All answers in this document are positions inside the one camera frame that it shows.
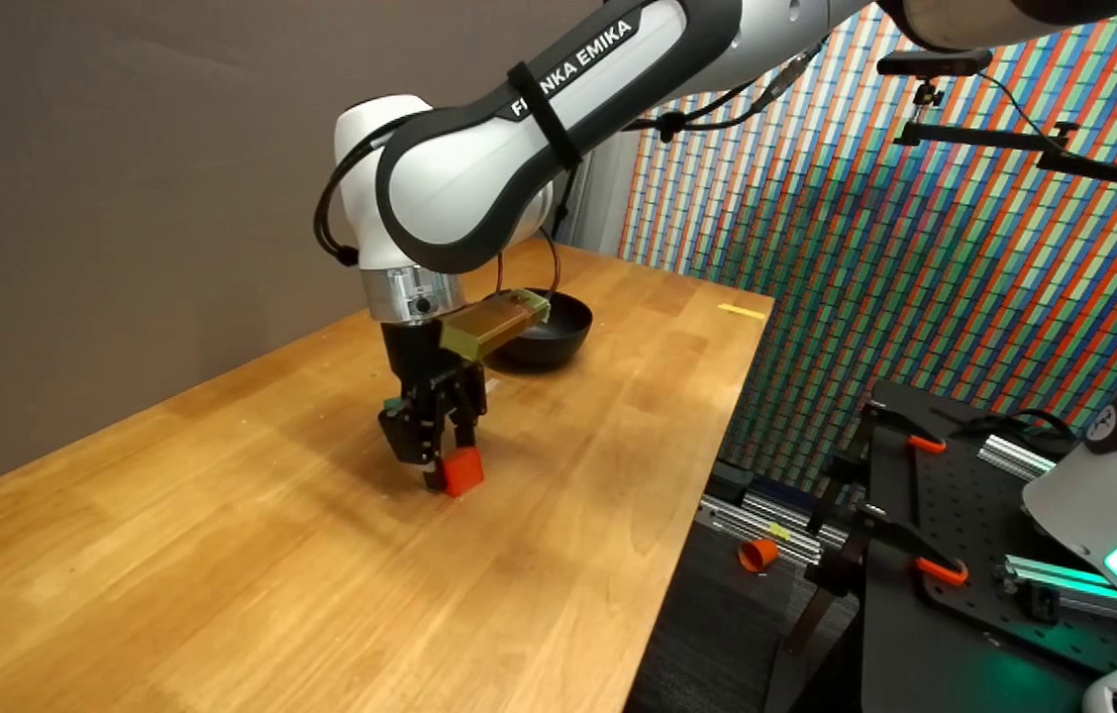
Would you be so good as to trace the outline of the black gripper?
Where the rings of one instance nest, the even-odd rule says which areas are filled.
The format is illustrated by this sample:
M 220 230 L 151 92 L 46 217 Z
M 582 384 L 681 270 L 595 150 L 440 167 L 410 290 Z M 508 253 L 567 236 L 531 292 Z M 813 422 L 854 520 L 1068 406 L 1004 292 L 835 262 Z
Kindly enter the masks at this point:
M 423 461 L 423 487 L 447 489 L 440 444 L 475 448 L 475 422 L 487 413 L 483 368 L 440 345 L 440 322 L 382 325 L 382 351 L 399 393 L 382 398 L 378 426 L 403 461 Z

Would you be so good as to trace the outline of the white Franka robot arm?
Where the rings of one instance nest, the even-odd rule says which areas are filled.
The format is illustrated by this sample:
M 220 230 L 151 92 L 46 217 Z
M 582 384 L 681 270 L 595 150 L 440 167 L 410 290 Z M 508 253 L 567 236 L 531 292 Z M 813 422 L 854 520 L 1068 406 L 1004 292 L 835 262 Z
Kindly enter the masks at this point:
M 483 347 L 460 339 L 460 278 L 538 230 L 553 176 L 664 100 L 732 92 L 822 47 L 854 13 L 961 57 L 1117 15 L 1117 0 L 601 0 L 487 96 L 378 96 L 336 113 L 312 230 L 347 230 L 399 394 L 378 426 L 431 487 L 479 475 Z

